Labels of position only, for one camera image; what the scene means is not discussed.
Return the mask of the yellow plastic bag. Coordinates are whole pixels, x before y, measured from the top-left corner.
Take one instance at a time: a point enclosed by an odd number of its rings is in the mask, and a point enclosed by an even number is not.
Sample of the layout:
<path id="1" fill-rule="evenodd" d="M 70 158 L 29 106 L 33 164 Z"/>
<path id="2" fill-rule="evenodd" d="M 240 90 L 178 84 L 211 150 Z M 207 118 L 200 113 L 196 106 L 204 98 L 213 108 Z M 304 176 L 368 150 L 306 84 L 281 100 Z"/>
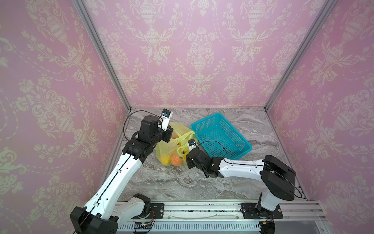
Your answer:
<path id="1" fill-rule="evenodd" d="M 156 157 L 162 165 L 171 166 L 170 158 L 176 155 L 183 161 L 180 166 L 186 166 L 186 155 L 190 152 L 188 140 L 193 138 L 197 141 L 195 132 L 178 122 L 171 122 L 170 126 L 173 128 L 172 138 L 169 143 L 161 141 L 157 144 Z"/>

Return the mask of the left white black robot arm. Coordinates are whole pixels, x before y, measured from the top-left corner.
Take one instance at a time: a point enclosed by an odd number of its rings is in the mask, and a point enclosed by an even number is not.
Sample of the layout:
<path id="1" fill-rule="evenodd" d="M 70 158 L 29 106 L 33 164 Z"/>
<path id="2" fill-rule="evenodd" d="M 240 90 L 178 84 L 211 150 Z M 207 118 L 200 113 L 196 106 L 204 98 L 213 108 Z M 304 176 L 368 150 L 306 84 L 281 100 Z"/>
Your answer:
<path id="1" fill-rule="evenodd" d="M 103 185 L 83 206 L 70 214 L 76 234 L 115 234 L 118 228 L 134 217 L 154 219 L 150 198 L 136 194 L 128 202 L 116 206 L 123 190 L 146 158 L 161 142 L 170 142 L 173 128 L 169 125 L 172 111 L 164 109 L 161 115 L 149 113 L 141 121 L 125 144 L 116 166 Z"/>

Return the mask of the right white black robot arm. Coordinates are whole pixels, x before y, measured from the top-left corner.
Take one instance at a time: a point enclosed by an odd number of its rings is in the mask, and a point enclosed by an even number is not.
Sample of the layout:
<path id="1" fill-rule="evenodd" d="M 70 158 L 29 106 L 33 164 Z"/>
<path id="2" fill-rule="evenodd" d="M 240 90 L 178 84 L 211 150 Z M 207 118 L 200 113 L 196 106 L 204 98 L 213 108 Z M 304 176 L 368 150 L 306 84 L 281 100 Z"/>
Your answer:
<path id="1" fill-rule="evenodd" d="M 187 154 L 186 161 L 188 168 L 201 170 L 205 177 L 241 177 L 262 182 L 267 190 L 260 195 L 258 211 L 273 212 L 282 201 L 293 201 L 296 197 L 296 172 L 272 155 L 255 161 L 229 160 L 211 158 L 194 148 Z"/>

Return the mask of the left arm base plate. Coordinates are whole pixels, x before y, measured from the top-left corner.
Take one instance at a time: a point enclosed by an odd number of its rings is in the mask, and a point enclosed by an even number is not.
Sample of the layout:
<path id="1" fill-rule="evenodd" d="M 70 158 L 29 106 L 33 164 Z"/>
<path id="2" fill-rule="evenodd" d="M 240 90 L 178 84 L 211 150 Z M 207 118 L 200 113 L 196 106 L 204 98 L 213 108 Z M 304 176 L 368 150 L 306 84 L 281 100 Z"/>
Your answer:
<path id="1" fill-rule="evenodd" d="M 143 212 L 138 216 L 140 219 L 163 219 L 164 203 L 146 203 Z"/>

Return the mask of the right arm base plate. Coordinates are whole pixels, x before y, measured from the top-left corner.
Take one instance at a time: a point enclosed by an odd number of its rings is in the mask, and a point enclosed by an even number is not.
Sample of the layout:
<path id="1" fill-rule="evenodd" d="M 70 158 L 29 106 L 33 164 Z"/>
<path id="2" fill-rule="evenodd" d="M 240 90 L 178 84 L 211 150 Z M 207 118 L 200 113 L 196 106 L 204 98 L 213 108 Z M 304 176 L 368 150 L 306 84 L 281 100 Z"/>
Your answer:
<path id="1" fill-rule="evenodd" d="M 240 212 L 244 219 L 283 219 L 279 205 L 274 211 L 268 211 L 258 203 L 241 203 Z"/>

